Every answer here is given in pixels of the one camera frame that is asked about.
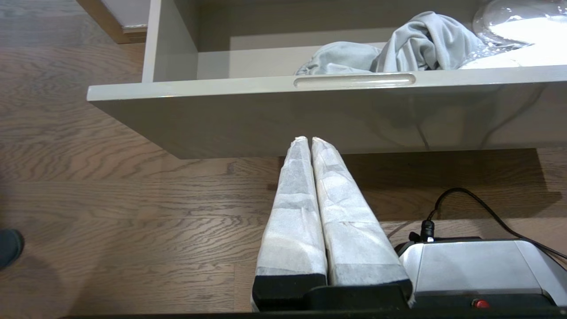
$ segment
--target gray cloth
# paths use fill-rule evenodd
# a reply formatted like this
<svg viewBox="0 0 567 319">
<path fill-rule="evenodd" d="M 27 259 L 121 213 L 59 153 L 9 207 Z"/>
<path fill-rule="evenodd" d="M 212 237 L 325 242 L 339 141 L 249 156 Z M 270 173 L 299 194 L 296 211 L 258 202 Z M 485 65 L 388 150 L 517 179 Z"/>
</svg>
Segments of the gray cloth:
<svg viewBox="0 0 567 319">
<path fill-rule="evenodd" d="M 321 47 L 297 75 L 371 73 L 380 49 L 368 44 L 333 42 Z"/>
<path fill-rule="evenodd" d="M 482 46 L 455 19 L 427 11 L 394 31 L 381 52 L 367 44 L 331 43 L 319 49 L 296 75 L 455 70 Z"/>
</svg>

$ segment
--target shoe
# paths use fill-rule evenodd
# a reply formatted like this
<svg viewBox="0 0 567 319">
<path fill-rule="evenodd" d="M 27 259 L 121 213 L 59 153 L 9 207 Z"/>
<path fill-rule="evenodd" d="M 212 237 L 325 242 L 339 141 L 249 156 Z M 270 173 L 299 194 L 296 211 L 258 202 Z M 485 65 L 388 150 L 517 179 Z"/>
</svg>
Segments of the shoe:
<svg viewBox="0 0 567 319">
<path fill-rule="evenodd" d="M 15 229 L 0 229 L 0 269 L 16 261 L 24 250 L 24 237 Z"/>
</svg>

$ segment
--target red button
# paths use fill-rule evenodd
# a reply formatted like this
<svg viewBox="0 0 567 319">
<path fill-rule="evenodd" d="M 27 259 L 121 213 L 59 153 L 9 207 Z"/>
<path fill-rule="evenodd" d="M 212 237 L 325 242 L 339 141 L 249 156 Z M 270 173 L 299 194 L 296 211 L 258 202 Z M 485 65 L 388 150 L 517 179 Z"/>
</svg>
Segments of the red button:
<svg viewBox="0 0 567 319">
<path fill-rule="evenodd" d="M 475 308 L 490 308 L 490 304 L 484 299 L 474 299 L 472 306 Z"/>
</svg>

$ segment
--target cabinet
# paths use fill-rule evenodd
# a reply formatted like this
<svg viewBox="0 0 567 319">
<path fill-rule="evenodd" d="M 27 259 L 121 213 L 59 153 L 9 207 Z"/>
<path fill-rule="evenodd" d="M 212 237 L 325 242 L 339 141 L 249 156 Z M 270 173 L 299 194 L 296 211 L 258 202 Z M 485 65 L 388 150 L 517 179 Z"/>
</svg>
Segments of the cabinet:
<svg viewBox="0 0 567 319">
<path fill-rule="evenodd" d="M 414 15 L 466 26 L 477 0 L 152 0 L 142 83 L 87 99 L 179 158 L 285 155 L 319 136 L 342 153 L 567 142 L 567 66 L 294 76 L 322 45 L 383 45 Z"/>
</svg>

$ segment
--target drawer handle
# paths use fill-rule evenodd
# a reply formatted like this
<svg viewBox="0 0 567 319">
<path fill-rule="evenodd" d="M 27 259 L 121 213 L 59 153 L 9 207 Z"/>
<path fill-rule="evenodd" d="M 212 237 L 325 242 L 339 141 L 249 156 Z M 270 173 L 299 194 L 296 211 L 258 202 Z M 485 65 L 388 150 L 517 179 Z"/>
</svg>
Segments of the drawer handle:
<svg viewBox="0 0 567 319">
<path fill-rule="evenodd" d="M 308 75 L 296 78 L 293 85 L 298 89 L 350 89 L 353 87 L 372 89 L 408 86 L 415 82 L 416 77 L 411 73 L 381 73 L 322 77 Z"/>
</svg>

